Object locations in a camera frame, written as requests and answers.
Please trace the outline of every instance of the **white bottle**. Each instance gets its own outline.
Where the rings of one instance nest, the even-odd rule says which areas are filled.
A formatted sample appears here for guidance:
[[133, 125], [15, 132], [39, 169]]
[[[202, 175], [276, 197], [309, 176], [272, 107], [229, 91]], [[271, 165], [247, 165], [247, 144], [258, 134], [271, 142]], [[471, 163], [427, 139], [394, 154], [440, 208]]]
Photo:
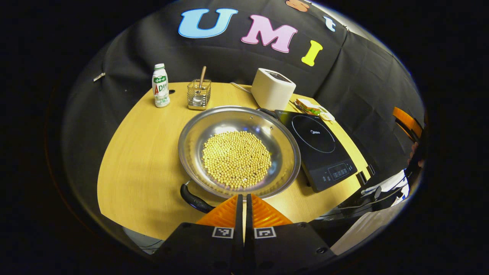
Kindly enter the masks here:
[[151, 84], [153, 86], [156, 107], [162, 108], [170, 104], [168, 76], [166, 75], [165, 64], [160, 63], [155, 65], [155, 72], [153, 72]]

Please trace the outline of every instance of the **white toaster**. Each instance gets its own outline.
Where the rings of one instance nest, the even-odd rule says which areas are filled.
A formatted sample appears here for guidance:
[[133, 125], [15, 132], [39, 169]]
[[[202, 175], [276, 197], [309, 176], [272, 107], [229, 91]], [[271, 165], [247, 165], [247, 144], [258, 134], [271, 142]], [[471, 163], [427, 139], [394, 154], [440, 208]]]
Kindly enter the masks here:
[[294, 93], [295, 83], [282, 74], [269, 69], [258, 68], [251, 94], [261, 108], [285, 110]]

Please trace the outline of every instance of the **cable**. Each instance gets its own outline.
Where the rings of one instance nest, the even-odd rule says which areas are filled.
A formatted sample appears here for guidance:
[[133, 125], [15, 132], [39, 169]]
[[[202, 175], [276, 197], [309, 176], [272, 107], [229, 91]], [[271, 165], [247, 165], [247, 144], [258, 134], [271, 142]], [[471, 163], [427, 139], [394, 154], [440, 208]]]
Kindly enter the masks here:
[[[397, 184], [396, 184], [394, 187], [392, 187], [390, 190], [392, 190], [392, 189], [396, 188], [396, 186], [397, 186], [399, 183], [401, 183], [401, 182], [402, 182], [402, 181], [403, 181], [405, 178], [406, 178], [406, 176], [404, 176], [404, 177], [402, 178], [402, 180], [400, 180], [400, 181], [399, 181], [399, 182], [398, 182], [398, 183], [397, 183]], [[392, 193], [391, 193], [391, 194], [389, 194], [387, 197], [385, 197], [385, 198], [383, 198], [383, 199], [381, 199], [381, 200], [374, 201], [374, 202], [370, 202], [370, 203], [366, 203], [366, 204], [364, 204], [364, 205], [360, 205], [360, 206], [350, 206], [350, 207], [337, 208], [337, 209], [335, 209], [335, 210], [343, 210], [343, 209], [350, 209], [350, 208], [361, 208], [361, 207], [364, 207], [364, 206], [368, 206], [368, 205], [372, 205], [372, 204], [379, 203], [379, 202], [381, 202], [381, 201], [383, 201], [383, 200], [385, 200], [385, 199], [387, 199], [387, 198], [391, 197], [392, 195], [396, 194], [397, 192], [401, 191], [401, 190], [402, 190], [402, 188], [403, 188], [404, 186], [406, 186], [407, 184], [408, 184], [408, 183], [406, 183], [406, 184], [404, 184], [403, 186], [399, 187], [399, 190], [396, 190], [396, 191], [392, 192]], [[351, 213], [351, 214], [359, 213], [359, 212], [362, 212], [363, 210], [360, 210], [360, 211], [355, 211], [355, 212], [353, 212], [353, 213]], [[334, 216], [334, 215], [338, 215], [338, 214], [340, 214], [340, 213], [336, 213], [336, 214], [329, 214], [329, 215], [323, 215], [323, 216], [319, 216], [319, 217], [328, 217], [328, 216]]]
[[250, 92], [250, 91], [248, 91], [247, 89], [245, 89], [245, 88], [243, 88], [243, 87], [239, 86], [238, 84], [236, 84], [236, 83], [234, 83], [234, 82], [231, 82], [231, 84], [232, 84], [233, 86], [235, 86], [236, 88], [240, 89], [240, 90], [243, 90], [243, 91], [245, 91], [245, 92], [247, 92], [247, 93], [251, 93], [251, 92]]
[[142, 247], [150, 247], [150, 246], [153, 246], [153, 245], [155, 245], [155, 244], [157, 244], [157, 243], [159, 243], [159, 242], [161, 242], [161, 241], [162, 241], [162, 240], [159, 240], [159, 241], [155, 242], [154, 244], [152, 244], [152, 245], [148, 245], [148, 246], [139, 246], [139, 248], [142, 248]]

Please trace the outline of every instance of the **orange chair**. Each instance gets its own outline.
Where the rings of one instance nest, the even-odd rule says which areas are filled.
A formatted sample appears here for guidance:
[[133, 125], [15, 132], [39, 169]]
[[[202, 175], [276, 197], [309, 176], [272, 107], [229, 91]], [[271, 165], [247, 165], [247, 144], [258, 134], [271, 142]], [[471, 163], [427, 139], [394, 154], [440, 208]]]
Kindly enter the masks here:
[[413, 142], [420, 141], [423, 128], [415, 118], [412, 118], [406, 112], [397, 107], [394, 107], [392, 115], [396, 118], [396, 123], [404, 130], [404, 132]]

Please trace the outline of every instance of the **blue letter u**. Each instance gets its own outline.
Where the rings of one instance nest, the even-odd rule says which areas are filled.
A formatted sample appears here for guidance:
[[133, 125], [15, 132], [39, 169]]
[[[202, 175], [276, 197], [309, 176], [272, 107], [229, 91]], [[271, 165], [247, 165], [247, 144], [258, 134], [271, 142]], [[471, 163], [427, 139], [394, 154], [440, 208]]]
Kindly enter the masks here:
[[210, 29], [200, 29], [199, 22], [204, 13], [208, 13], [208, 9], [195, 9], [189, 10], [182, 13], [183, 19], [180, 22], [180, 27], [178, 27], [178, 33], [183, 37], [188, 38], [207, 38], [220, 35], [223, 33], [231, 16], [237, 14], [238, 11], [235, 9], [217, 9], [216, 12], [219, 13], [216, 25]]

